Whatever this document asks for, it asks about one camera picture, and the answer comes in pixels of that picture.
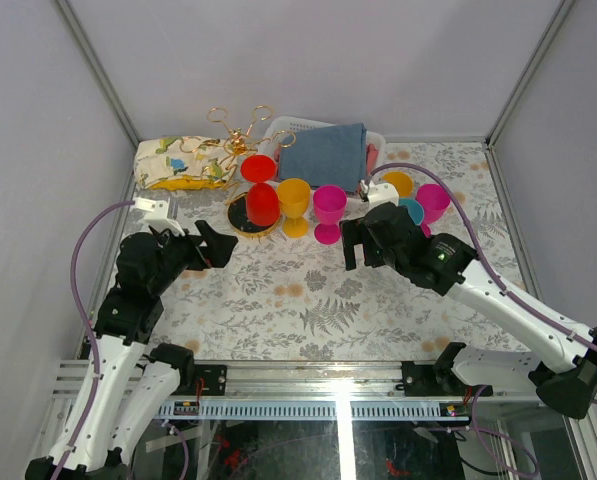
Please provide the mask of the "red plastic wine glass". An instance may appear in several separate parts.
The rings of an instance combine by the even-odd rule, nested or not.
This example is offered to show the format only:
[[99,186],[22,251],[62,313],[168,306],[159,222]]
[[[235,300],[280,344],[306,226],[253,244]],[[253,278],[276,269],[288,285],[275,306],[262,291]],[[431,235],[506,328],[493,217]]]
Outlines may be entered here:
[[274,224],[280,216],[280,207],[276,190],[269,181],[275,177],[276,163],[266,155],[252,155],[244,160],[240,173],[251,184],[245,196],[248,220],[260,227]]

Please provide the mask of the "gold wine glass rack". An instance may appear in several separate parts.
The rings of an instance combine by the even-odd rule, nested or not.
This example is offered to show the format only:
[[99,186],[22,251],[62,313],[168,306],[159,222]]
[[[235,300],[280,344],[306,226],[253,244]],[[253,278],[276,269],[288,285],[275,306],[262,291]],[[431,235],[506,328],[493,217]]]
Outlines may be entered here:
[[195,154],[197,151],[205,150],[207,148],[220,148],[226,156],[216,165],[221,167],[221,176],[218,178],[219,187],[223,190],[236,189],[240,186],[241,181],[235,178],[234,170],[238,166],[238,161],[241,158],[249,158],[258,154],[258,147],[261,144],[268,144],[276,141],[279,136],[284,136],[287,141],[283,140],[278,144],[281,149],[289,148],[296,142],[295,132],[292,130],[280,130],[271,137],[265,137],[262,140],[254,141],[251,137],[251,131],[257,122],[264,122],[274,116],[274,111],[271,107],[266,105],[259,105],[252,111],[252,121],[246,132],[241,129],[231,129],[226,120],[228,118],[228,110],[223,107],[216,107],[207,113],[207,120],[211,123],[221,124],[227,131],[228,137],[225,140],[207,139],[202,140],[200,137],[187,136],[180,141],[180,151],[186,154]]

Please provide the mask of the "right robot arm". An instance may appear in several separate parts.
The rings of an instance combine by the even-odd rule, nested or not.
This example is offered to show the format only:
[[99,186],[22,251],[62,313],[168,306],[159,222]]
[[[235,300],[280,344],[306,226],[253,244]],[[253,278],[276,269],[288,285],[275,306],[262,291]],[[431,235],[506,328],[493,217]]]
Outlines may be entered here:
[[452,343],[434,366],[441,392],[456,394],[467,385],[535,391],[572,419],[584,418],[596,404],[597,326],[574,321],[507,283],[457,237],[425,235],[403,206],[381,204],[340,228],[347,269],[355,269],[354,249],[361,245],[366,266],[387,266],[419,288],[468,306],[529,350],[522,356]]

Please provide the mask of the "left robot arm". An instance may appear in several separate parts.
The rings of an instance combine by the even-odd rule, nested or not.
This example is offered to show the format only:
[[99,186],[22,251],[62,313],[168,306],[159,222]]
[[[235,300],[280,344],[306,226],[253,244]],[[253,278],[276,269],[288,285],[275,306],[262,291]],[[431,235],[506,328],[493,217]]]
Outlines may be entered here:
[[126,237],[93,328],[91,359],[63,433],[28,479],[123,479],[135,447],[173,393],[198,386],[192,351],[147,348],[164,307],[162,294],[185,271],[223,268],[238,243],[204,220],[197,234],[154,228]]

